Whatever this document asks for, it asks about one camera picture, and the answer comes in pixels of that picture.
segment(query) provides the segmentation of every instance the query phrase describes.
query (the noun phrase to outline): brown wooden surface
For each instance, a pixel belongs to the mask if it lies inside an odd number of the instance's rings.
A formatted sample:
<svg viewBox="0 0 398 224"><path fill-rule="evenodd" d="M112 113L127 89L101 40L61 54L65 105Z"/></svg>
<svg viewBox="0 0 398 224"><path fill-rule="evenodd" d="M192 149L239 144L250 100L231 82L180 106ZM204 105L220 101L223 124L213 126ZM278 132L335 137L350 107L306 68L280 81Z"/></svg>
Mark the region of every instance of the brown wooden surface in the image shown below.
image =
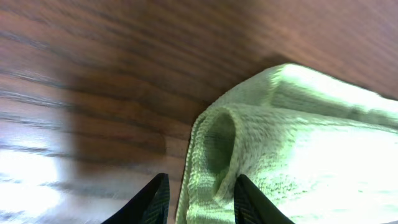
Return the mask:
<svg viewBox="0 0 398 224"><path fill-rule="evenodd" d="M396 1L0 0L0 222L100 223L159 172L174 222L190 128L301 63L398 97Z"/></svg>

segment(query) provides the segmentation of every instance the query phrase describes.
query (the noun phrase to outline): microfiber cloth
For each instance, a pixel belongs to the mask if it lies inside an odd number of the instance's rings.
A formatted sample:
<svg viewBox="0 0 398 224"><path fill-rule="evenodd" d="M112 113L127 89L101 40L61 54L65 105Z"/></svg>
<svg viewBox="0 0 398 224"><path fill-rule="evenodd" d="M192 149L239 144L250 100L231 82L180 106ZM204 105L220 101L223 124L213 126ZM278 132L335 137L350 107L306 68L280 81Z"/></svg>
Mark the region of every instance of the microfiber cloth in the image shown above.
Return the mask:
<svg viewBox="0 0 398 224"><path fill-rule="evenodd" d="M177 223L234 223L247 175L295 223L398 220L398 102L300 65L272 67L199 115Z"/></svg>

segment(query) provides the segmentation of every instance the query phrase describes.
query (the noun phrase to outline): cloth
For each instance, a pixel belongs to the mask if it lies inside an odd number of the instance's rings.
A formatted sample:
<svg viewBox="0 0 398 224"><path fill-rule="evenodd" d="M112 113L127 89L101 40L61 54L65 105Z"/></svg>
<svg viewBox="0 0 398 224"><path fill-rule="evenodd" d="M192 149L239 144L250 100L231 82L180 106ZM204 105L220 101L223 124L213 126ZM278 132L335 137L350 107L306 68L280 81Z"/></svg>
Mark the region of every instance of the cloth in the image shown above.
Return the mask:
<svg viewBox="0 0 398 224"><path fill-rule="evenodd" d="M295 223L398 220L398 102L294 64L264 70L199 115L177 223L234 223L247 175Z"/></svg>

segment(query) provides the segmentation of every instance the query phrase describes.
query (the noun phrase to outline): folded cloth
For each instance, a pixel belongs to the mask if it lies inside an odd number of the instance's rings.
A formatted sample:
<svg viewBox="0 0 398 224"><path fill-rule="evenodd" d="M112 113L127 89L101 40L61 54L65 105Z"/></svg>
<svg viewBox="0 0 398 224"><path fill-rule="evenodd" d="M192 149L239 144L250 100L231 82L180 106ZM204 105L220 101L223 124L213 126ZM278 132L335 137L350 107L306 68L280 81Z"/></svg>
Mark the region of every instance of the folded cloth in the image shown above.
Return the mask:
<svg viewBox="0 0 398 224"><path fill-rule="evenodd" d="M234 223L247 175L295 223L398 220L398 102L306 67L264 70L196 120L177 223Z"/></svg>

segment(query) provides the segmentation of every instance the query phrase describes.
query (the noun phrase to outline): black object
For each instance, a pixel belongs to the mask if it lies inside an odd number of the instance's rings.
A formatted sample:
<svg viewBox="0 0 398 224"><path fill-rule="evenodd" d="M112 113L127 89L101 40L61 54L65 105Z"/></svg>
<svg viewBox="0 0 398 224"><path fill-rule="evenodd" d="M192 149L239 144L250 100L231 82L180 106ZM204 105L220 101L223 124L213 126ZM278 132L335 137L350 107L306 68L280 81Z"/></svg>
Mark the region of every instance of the black object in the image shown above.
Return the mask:
<svg viewBox="0 0 398 224"><path fill-rule="evenodd" d="M235 183L234 211L237 224L294 224L243 174Z"/></svg>
<svg viewBox="0 0 398 224"><path fill-rule="evenodd" d="M136 196L103 224L166 224L169 203L169 175L157 174Z"/></svg>

